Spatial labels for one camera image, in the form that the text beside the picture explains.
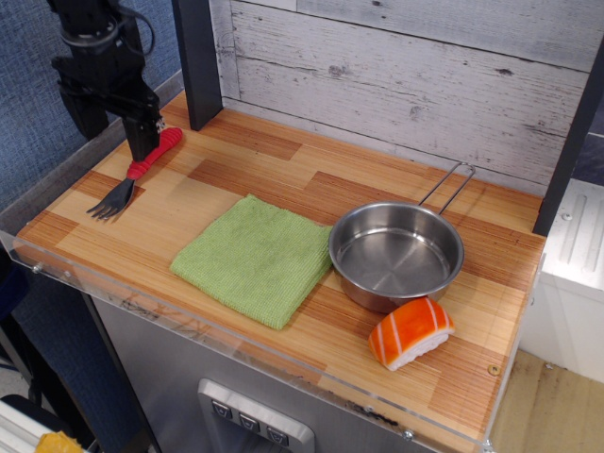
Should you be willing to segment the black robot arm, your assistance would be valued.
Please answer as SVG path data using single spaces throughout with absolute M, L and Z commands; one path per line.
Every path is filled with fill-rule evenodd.
M 88 140 L 122 119 L 132 158 L 141 162 L 159 146 L 163 124 L 159 97 L 143 80 L 145 57 L 138 22 L 149 21 L 118 1 L 51 1 L 69 57 L 55 57 L 59 93 Z

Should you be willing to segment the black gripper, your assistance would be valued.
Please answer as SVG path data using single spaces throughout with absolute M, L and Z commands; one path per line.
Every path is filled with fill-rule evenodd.
M 71 50 L 56 57 L 59 93 L 78 131 L 92 140 L 109 126 L 106 110 L 125 116 L 122 123 L 134 161 L 159 146 L 164 127 L 159 98 L 143 81 L 145 53 L 136 27 L 107 27 L 76 35 L 63 31 Z

